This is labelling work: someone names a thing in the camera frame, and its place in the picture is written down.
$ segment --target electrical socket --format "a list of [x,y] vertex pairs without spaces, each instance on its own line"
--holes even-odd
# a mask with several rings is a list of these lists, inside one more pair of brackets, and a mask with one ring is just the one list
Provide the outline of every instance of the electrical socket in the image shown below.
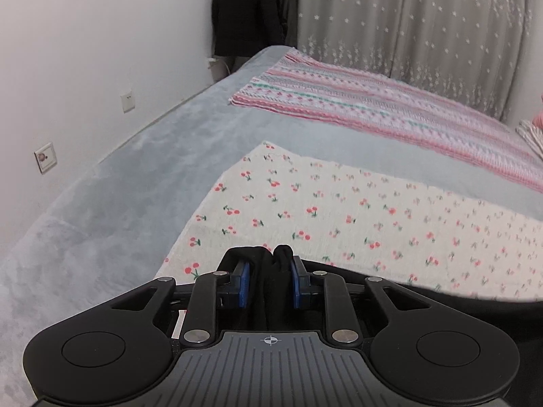
[[39,150],[36,150],[34,156],[36,157],[37,166],[40,168],[42,174],[56,165],[56,154],[52,142],[49,142]]
[[211,69],[216,63],[219,62],[219,58],[206,58],[205,63],[208,69]]
[[120,102],[123,105],[123,111],[129,112],[132,108],[136,107],[136,98],[132,93],[132,90],[126,93],[125,95],[120,96]]

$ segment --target fuzzy gray fabric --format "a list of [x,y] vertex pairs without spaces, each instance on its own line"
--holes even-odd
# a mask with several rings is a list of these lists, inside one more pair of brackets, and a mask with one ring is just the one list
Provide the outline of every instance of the fuzzy gray fabric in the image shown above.
[[228,105],[286,51],[263,51],[117,149],[67,189],[1,262],[0,406],[29,407],[35,400],[22,368],[28,341],[151,280],[216,179],[263,140],[543,220],[541,194],[469,164],[371,134]]

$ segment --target black coat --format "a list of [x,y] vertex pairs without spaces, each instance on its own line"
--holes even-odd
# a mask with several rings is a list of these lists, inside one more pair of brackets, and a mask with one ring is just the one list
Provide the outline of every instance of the black coat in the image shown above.
[[251,57],[284,44],[277,0],[213,0],[215,55]]

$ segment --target star pattern curtain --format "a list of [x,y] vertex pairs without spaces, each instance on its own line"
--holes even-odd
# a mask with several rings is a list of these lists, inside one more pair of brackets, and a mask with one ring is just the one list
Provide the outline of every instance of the star pattern curtain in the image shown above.
[[506,121],[534,0],[299,0],[299,49]]

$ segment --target pink striped blanket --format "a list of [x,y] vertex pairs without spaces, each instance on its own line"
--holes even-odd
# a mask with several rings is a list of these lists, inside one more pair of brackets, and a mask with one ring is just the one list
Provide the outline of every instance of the pink striped blanket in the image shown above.
[[384,75],[321,63],[295,49],[230,102],[408,142],[543,193],[543,163],[503,123]]

